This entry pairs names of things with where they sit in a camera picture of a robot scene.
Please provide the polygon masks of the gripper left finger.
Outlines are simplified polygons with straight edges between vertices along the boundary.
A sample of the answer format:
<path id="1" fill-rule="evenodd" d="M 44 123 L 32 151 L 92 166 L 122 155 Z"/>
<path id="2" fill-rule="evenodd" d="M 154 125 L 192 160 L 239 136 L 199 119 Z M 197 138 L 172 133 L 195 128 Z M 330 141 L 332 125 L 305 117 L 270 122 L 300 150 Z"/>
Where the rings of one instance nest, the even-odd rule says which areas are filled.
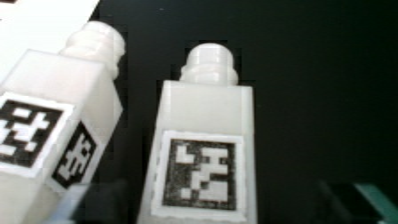
<path id="1" fill-rule="evenodd" d="M 55 224 L 128 224 L 124 181 L 71 185 L 55 209 Z"/>

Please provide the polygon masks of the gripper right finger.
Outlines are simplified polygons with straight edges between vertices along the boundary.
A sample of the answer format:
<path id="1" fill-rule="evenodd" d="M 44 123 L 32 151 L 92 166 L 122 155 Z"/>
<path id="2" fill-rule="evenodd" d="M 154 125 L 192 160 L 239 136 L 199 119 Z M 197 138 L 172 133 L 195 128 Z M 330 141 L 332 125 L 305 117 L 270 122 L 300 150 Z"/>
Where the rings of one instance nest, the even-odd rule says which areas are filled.
<path id="1" fill-rule="evenodd" d="M 398 190 L 367 182 L 321 182 L 318 224 L 398 224 Z"/>

